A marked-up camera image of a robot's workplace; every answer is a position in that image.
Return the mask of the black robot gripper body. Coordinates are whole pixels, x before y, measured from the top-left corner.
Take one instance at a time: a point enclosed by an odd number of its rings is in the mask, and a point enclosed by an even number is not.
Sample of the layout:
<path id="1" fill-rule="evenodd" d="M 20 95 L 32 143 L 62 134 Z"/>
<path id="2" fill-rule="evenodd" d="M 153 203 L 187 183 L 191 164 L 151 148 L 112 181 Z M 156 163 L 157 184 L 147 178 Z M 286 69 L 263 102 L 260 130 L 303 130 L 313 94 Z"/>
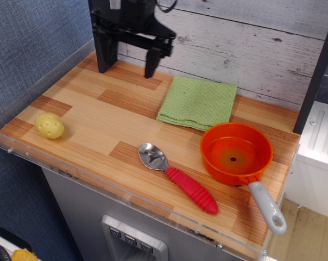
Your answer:
<path id="1" fill-rule="evenodd" d="M 172 53 L 176 34 L 155 17 L 159 1 L 114 1 L 110 10 L 94 8 L 96 27 L 119 42 L 149 50 L 162 49 L 162 58 Z"/>

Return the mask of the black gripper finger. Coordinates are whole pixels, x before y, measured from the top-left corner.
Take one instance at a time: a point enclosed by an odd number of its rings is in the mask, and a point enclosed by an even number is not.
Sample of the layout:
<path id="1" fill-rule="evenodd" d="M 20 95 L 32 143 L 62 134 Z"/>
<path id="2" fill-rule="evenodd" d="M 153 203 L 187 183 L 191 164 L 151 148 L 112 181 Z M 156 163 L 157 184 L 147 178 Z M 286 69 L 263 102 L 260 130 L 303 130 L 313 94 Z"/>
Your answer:
<path id="1" fill-rule="evenodd" d="M 112 67 L 118 60 L 118 41 L 107 35 L 107 33 L 94 29 L 94 45 L 98 67 Z"/>
<path id="2" fill-rule="evenodd" d="M 145 78 L 151 78 L 162 59 L 162 49 L 153 47 L 146 55 Z"/>

